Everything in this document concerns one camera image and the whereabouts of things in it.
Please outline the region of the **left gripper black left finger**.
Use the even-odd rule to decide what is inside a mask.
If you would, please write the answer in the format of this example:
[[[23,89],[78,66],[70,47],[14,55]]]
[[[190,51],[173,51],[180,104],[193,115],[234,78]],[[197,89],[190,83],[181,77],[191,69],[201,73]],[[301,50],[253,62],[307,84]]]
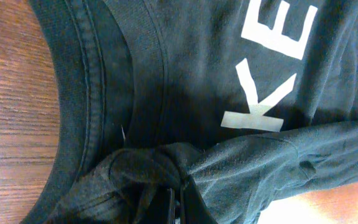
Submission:
[[[174,224],[175,207],[175,191],[158,190],[146,211],[144,224]]]

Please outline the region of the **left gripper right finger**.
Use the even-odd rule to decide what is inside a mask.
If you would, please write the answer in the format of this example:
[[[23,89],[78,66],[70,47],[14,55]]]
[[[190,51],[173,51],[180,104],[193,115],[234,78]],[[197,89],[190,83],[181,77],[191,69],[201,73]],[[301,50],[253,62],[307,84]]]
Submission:
[[[193,179],[185,179],[180,190],[181,224],[217,224]]]

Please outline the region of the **black Nike t-shirt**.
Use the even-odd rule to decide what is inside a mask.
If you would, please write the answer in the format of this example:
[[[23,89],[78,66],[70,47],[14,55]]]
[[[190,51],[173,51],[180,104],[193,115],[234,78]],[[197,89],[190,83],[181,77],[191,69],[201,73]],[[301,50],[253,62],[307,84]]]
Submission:
[[[144,223],[193,179],[217,223],[358,182],[358,1],[32,1],[58,82],[25,223]]]

